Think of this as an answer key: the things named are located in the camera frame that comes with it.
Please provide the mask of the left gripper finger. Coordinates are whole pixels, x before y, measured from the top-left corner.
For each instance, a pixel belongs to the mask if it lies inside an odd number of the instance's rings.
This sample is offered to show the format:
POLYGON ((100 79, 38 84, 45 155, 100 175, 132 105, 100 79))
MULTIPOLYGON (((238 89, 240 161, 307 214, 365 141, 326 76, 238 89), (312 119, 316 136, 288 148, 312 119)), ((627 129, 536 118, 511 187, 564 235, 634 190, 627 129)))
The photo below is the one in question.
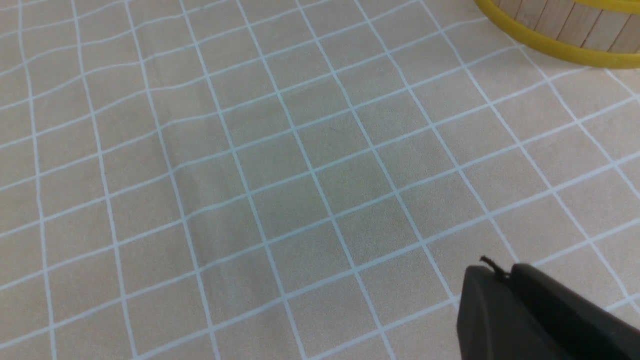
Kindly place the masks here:
POLYGON ((456 331, 463 360, 637 360, 639 330, 527 263, 467 266, 456 331))

